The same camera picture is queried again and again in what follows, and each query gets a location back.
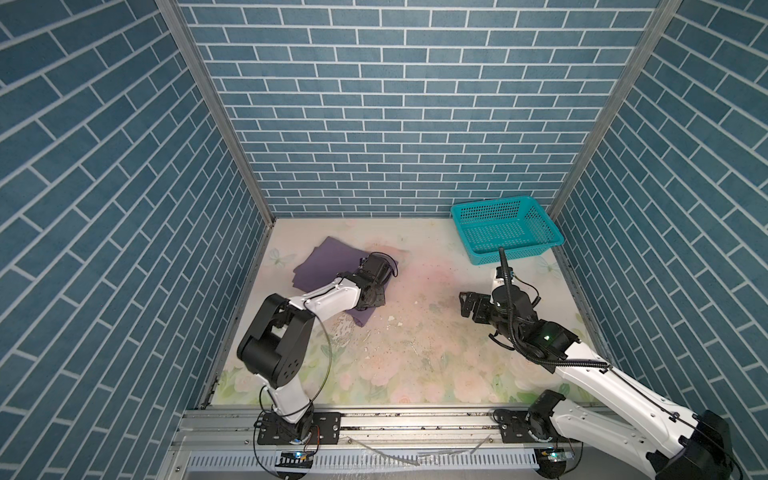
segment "plastic basket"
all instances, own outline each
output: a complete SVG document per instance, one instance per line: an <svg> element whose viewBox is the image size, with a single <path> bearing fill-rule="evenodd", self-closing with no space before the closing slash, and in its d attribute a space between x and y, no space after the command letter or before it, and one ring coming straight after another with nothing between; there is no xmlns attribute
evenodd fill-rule
<svg viewBox="0 0 768 480"><path fill-rule="evenodd" d="M483 200L451 207L458 235L473 265L541 255L564 242L560 230L532 197Z"/></svg>

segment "brick wall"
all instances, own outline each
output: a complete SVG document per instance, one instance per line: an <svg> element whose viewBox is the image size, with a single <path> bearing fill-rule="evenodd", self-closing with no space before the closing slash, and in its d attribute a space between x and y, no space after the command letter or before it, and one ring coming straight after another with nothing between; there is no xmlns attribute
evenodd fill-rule
<svg viewBox="0 0 768 480"><path fill-rule="evenodd" d="M0 4L0 478L158 469L263 229L152 0Z"/></svg>
<svg viewBox="0 0 768 480"><path fill-rule="evenodd" d="M621 368L725 415L752 478L768 478L767 25L762 0L685 0L558 221Z"/></svg>
<svg viewBox="0 0 768 480"><path fill-rule="evenodd" d="M657 0L180 3L278 216L435 217L549 204Z"/></svg>

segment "table surface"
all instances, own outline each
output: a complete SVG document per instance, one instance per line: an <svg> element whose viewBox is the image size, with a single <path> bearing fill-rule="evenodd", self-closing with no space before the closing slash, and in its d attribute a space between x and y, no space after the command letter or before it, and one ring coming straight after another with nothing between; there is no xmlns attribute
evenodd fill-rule
<svg viewBox="0 0 768 480"><path fill-rule="evenodd" d="M576 402L595 401L583 389L496 346L488 338L490 326L461 316L458 293L487 293L496 264L472 265L450 219L278 220L237 326L235 346L268 295L302 294L293 288L293 269L326 237L392 255L399 262L399 276L387 287L386 305L364 327L355 325L346 313L325 322L333 364L316 403L530 403L544 389L564 393ZM510 266L539 289L541 303L536 310L540 318L562 324L592 345L550 250L539 257L511 260ZM535 297L532 289L519 286ZM325 336L316 324L299 372L310 396L325 376L328 353ZM261 386L232 348L212 403L257 406ZM263 401L268 405L269 397L265 395Z"/></svg>

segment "purple cloth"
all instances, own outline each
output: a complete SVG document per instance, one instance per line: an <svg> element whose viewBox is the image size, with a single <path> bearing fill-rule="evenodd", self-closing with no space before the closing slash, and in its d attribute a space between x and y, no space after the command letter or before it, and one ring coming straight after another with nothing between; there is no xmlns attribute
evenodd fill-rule
<svg viewBox="0 0 768 480"><path fill-rule="evenodd" d="M354 272L367 252L350 247L333 237L327 237L315 247L304 263L293 269L293 286L303 292L317 290L333 282L341 272ZM347 310L358 326L365 326L375 308L363 311Z"/></svg>

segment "metal grille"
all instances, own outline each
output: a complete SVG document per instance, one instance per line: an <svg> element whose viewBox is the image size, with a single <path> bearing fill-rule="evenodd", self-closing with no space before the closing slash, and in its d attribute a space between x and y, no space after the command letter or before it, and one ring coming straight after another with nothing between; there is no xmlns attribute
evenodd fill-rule
<svg viewBox="0 0 768 480"><path fill-rule="evenodd" d="M326 450L315 457L313 473L400 472L404 470L514 470L538 469L533 449L482 449L475 453L440 454L436 450L386 449L387 455L418 462L419 466L399 462L367 450ZM259 460L274 469L282 450L259 452ZM188 472L255 472L261 470L252 452L194 452ZM286 472L305 472L281 468Z"/></svg>

